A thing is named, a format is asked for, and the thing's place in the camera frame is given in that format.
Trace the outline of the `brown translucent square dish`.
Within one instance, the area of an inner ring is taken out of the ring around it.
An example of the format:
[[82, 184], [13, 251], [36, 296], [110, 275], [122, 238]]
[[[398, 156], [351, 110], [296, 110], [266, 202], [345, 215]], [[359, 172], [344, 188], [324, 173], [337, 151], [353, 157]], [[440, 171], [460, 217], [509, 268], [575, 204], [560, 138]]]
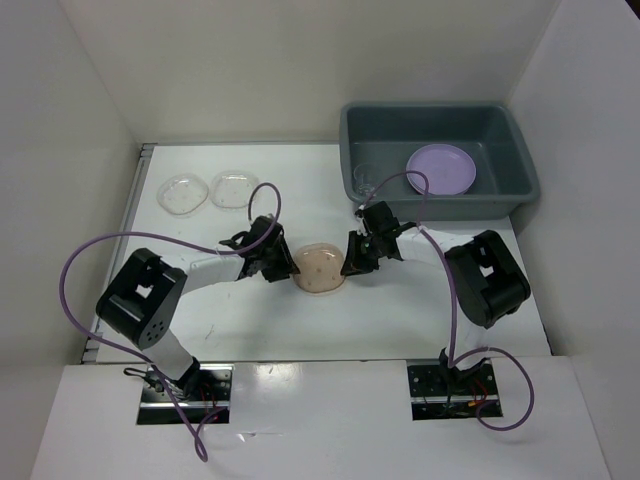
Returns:
[[315, 243], [301, 247], [293, 255], [298, 272], [294, 284], [311, 295], [324, 295], [342, 287], [345, 277], [341, 273], [344, 255], [335, 245]]

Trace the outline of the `clear glass cup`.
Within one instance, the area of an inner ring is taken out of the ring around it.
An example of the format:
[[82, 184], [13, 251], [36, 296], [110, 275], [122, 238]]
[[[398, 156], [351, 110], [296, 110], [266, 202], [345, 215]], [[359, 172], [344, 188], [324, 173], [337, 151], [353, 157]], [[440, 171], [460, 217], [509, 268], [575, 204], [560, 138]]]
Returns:
[[371, 163], [361, 163], [352, 172], [354, 192], [361, 197], [369, 196], [380, 183], [379, 169]]

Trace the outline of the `clear square dish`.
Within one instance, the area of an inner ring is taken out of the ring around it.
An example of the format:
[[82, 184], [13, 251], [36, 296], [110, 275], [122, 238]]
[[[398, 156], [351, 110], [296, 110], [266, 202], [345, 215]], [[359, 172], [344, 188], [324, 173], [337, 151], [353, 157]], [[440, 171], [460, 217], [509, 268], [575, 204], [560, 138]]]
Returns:
[[166, 180], [156, 193], [156, 201], [168, 214], [182, 217], [194, 213], [209, 196], [206, 182], [192, 173]]
[[256, 175], [241, 170], [218, 173], [209, 186], [209, 200], [220, 209], [246, 209], [255, 188], [259, 184]]

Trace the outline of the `purple plate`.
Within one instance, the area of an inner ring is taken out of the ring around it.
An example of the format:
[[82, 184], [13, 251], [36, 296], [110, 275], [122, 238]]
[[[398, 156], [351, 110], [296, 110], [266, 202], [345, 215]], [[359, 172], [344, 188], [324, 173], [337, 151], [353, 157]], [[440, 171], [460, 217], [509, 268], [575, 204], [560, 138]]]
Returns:
[[430, 144], [416, 150], [405, 171], [411, 186], [420, 194], [428, 187], [432, 195], [460, 195], [474, 184], [477, 168], [472, 157], [459, 147]]

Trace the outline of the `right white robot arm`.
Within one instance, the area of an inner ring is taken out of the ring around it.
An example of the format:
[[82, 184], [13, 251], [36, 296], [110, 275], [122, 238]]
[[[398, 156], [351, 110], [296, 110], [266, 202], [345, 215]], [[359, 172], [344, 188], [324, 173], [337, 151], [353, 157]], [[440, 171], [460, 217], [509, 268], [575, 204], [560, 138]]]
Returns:
[[446, 391], [464, 391], [486, 360], [485, 332], [531, 296], [511, 251], [493, 230], [470, 236], [402, 223], [384, 202], [362, 206], [355, 216], [360, 226], [349, 233], [342, 276], [372, 273], [383, 258], [444, 269], [453, 318], [438, 377]]

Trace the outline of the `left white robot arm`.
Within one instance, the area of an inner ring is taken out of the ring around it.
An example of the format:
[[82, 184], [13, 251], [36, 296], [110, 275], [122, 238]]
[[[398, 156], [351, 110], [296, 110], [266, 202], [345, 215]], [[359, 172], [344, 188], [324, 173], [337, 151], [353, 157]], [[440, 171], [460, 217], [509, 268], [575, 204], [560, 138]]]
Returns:
[[210, 253], [183, 257], [174, 266], [147, 248], [135, 250], [99, 298], [96, 314], [164, 374], [169, 393], [185, 400], [206, 379], [200, 362], [170, 329], [181, 297], [256, 274], [273, 283], [298, 272], [282, 225], [260, 216]]

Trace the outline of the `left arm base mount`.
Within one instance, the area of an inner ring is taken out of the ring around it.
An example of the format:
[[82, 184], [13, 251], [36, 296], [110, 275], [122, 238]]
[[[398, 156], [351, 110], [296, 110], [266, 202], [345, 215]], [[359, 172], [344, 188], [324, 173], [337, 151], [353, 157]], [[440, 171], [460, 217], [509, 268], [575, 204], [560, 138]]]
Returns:
[[[233, 366], [204, 364], [201, 369], [204, 372], [204, 380], [188, 395], [176, 390], [172, 384], [169, 386], [192, 425], [196, 426], [207, 415], [212, 415], [210, 423], [227, 424], [230, 416]], [[172, 425], [181, 422], [168, 394], [151, 369], [144, 371], [126, 367], [123, 374], [136, 377], [143, 382], [137, 416], [138, 425]]]

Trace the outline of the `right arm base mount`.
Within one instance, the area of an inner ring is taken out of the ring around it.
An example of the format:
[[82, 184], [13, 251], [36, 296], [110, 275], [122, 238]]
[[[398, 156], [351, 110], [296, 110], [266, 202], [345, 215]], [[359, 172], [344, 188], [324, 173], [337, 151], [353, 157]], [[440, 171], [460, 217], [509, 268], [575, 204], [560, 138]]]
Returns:
[[468, 419], [481, 408], [481, 418], [503, 416], [493, 366], [485, 361], [463, 380], [449, 385], [435, 360], [408, 362], [413, 421]]

